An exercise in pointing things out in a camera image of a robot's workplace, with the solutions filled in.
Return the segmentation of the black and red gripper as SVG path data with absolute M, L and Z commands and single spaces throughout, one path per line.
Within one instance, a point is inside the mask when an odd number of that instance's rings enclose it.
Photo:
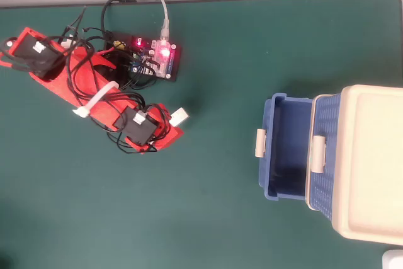
M 118 137 L 113 141 L 125 154 L 161 151 L 184 134 L 179 127 L 167 127 L 170 120 L 171 114 L 162 103 L 146 105 L 143 109 L 127 106 L 113 122 L 113 126 L 119 129 Z

